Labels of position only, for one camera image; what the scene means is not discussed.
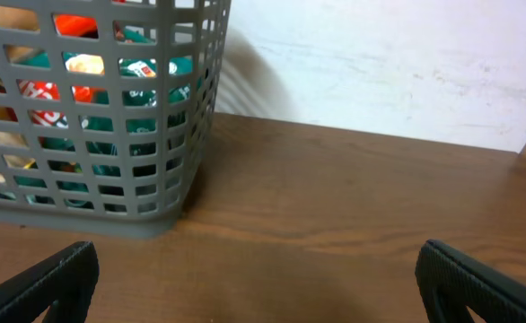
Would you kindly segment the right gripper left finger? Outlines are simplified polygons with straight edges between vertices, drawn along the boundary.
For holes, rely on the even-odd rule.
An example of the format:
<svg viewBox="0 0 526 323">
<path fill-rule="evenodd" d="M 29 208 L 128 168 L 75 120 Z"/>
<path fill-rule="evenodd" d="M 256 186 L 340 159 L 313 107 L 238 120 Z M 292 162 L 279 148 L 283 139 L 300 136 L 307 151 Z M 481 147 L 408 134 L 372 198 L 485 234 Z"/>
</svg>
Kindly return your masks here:
<svg viewBox="0 0 526 323">
<path fill-rule="evenodd" d="M 93 243 L 71 244 L 0 284 L 0 323 L 84 323 L 99 272 Z"/>
</svg>

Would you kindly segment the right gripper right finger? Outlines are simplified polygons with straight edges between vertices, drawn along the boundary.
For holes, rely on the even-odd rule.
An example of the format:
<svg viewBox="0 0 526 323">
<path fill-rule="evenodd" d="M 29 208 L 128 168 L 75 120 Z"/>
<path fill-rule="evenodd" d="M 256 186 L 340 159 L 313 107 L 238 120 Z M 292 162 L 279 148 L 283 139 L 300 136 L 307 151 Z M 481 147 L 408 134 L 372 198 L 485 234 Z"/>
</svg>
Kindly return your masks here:
<svg viewBox="0 0 526 323">
<path fill-rule="evenodd" d="M 526 322 L 525 285 L 440 240 L 422 246 L 415 276 L 433 323 L 471 322 L 471 312 L 486 322 Z"/>
</svg>

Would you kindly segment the grey plastic basket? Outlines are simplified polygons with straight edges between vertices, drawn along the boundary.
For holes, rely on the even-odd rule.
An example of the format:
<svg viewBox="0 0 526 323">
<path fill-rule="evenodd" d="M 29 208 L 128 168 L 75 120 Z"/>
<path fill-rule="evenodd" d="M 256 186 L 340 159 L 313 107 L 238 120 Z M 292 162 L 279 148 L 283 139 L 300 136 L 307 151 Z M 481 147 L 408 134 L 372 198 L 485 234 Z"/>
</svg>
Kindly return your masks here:
<svg viewBox="0 0 526 323">
<path fill-rule="evenodd" d="M 169 229 L 181 216 L 182 205 L 195 178 L 205 150 L 214 116 L 217 85 L 224 52 L 230 13 L 227 1 L 0 1 L 0 132 L 22 135 L 25 147 L 0 145 L 0 174 L 5 181 L 0 190 L 10 190 L 15 200 L 0 200 L 0 223 L 30 227 L 89 231 L 124 237 L 152 237 Z M 55 27 L 56 14 L 72 14 L 96 20 L 97 39 L 60 35 Z M 147 39 L 145 43 L 120 40 L 117 31 L 127 28 Z M 43 51 L 47 67 L 16 63 L 25 50 Z M 66 52 L 101 57 L 103 74 L 73 72 L 67 69 Z M 172 59 L 185 57 L 192 67 L 186 74 L 170 74 Z M 156 63 L 151 78 L 123 76 L 121 58 L 152 59 Z M 21 94 L 20 80 L 54 83 L 59 100 L 40 100 Z M 102 88 L 109 95 L 106 105 L 75 102 L 70 89 L 74 85 Z M 170 103 L 170 90 L 188 85 L 187 100 Z M 124 105 L 124 91 L 150 91 L 157 94 L 154 108 L 132 108 Z M 52 110 L 66 115 L 69 128 L 60 130 L 35 126 L 28 113 L 32 109 Z M 184 112 L 185 122 L 168 127 L 168 117 Z M 118 130 L 112 133 L 84 131 L 80 115 L 112 119 Z M 153 118 L 157 129 L 147 134 L 130 134 L 129 119 Z M 40 148 L 41 136 L 69 136 L 81 141 L 75 153 L 48 151 Z M 86 141 L 115 143 L 118 156 L 96 156 L 86 152 Z M 154 155 L 133 157 L 130 144 L 154 143 Z M 6 155 L 34 157 L 36 170 L 7 166 Z M 121 178 L 94 176 L 92 169 L 82 174 L 55 172 L 48 161 L 77 161 L 118 165 Z M 53 205 L 29 205 L 24 197 L 35 188 L 19 188 L 16 175 L 38 176 L 47 181 L 47 192 Z M 64 201 L 79 198 L 75 192 L 57 189 L 58 180 L 84 180 L 92 190 L 94 209 L 71 209 Z M 121 198 L 102 196 L 98 186 L 121 185 Z M 122 201 L 123 214 L 104 210 L 106 203 Z"/>
</svg>

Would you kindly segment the green Nescafe bag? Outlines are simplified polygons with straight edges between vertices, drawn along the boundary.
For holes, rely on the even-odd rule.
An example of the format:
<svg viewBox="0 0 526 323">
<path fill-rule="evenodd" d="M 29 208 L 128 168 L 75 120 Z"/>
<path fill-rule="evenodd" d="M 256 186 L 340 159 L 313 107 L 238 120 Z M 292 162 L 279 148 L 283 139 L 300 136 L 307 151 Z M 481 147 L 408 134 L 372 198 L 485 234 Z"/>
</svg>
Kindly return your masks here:
<svg viewBox="0 0 526 323">
<path fill-rule="evenodd" d="M 119 29 L 117 34 L 120 40 L 127 43 L 145 43 L 147 41 L 142 35 L 127 28 Z M 84 72 L 88 74 L 103 74 L 104 72 L 103 61 L 99 56 L 66 52 L 63 55 L 63 59 L 67 69 L 73 72 Z M 25 50 L 15 61 L 18 64 L 32 67 L 47 67 L 49 65 L 48 55 L 43 51 Z M 118 67 L 120 74 L 127 77 L 151 78 L 156 72 L 156 63 L 152 59 L 121 58 L 118 61 Z M 192 62 L 190 59 L 176 57 L 170 62 L 169 72 L 175 75 L 186 74 L 190 72 L 191 67 Z M 54 83 L 20 80 L 18 86 L 21 94 L 25 97 L 40 100 L 59 100 L 60 98 L 59 91 Z M 74 85 L 70 91 L 74 96 L 75 102 L 78 103 L 106 105 L 109 102 L 109 95 L 107 91 L 102 88 Z M 177 103 L 187 100 L 189 91 L 190 87 L 188 85 L 172 89 L 169 92 L 168 101 L 170 103 Z M 154 108 L 157 105 L 157 94 L 154 90 L 124 91 L 122 93 L 122 101 L 127 107 Z M 35 126 L 60 130 L 67 130 L 69 128 L 67 117 L 62 112 L 32 109 L 29 111 L 28 116 L 31 123 Z M 185 113 L 180 111 L 168 117 L 167 125 L 168 127 L 178 127 L 182 125 L 185 120 Z M 109 117 L 80 115 L 78 122 L 84 131 L 112 133 L 118 130 L 118 126 L 114 125 L 112 119 Z M 126 130 L 130 134 L 147 134 L 156 131 L 156 129 L 157 122 L 153 118 L 129 119 L 126 122 Z M 81 141 L 74 140 L 69 136 L 41 136 L 38 142 L 40 148 L 44 150 L 64 152 L 67 154 L 75 153 L 77 147 L 82 144 Z M 27 144 L 26 139 L 22 135 L 0 132 L 0 145 L 25 147 Z M 86 141 L 83 145 L 85 146 L 86 152 L 90 155 L 118 156 L 118 146 L 115 143 Z M 130 144 L 128 147 L 128 152 L 133 157 L 154 155 L 157 151 L 158 146 L 154 143 Z M 36 170 L 39 167 L 34 157 L 6 155 L 4 160 L 7 166 L 11 168 Z M 48 167 L 52 171 L 62 173 L 82 174 L 85 170 L 91 168 L 94 176 L 110 178 L 121 178 L 122 176 L 121 168 L 118 165 L 112 164 L 95 163 L 90 166 L 86 162 L 50 160 L 48 161 Z M 48 184 L 45 179 L 38 176 L 16 175 L 13 180 L 19 188 L 35 188 L 37 190 L 33 194 L 25 195 L 24 199 L 29 205 L 54 204 L 55 199 L 48 194 Z M 4 181 L 4 176 L 0 174 L 0 183 Z M 58 180 L 56 185 L 57 189 L 62 192 L 75 192 L 79 194 L 79 198 L 77 199 L 66 198 L 64 201 L 66 207 L 71 209 L 94 209 L 95 204 L 92 201 L 93 192 L 84 180 Z M 125 189 L 121 185 L 100 184 L 98 191 L 102 196 L 121 198 L 125 195 Z M 15 198 L 16 195 L 13 191 L 0 190 L 0 200 L 13 201 Z M 115 214 L 123 214 L 127 211 L 127 206 L 122 201 L 106 203 L 103 208 L 105 211 Z"/>
</svg>

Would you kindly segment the orange spaghetti packet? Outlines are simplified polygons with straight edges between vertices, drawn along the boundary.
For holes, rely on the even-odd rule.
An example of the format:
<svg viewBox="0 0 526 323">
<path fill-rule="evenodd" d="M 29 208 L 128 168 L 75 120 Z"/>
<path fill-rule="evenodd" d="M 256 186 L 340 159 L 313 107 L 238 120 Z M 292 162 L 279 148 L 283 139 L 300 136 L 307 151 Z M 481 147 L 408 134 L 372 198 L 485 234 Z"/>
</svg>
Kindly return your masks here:
<svg viewBox="0 0 526 323">
<path fill-rule="evenodd" d="M 82 15 L 56 14 L 57 32 L 63 36 L 97 39 L 99 36 L 95 19 Z"/>
</svg>

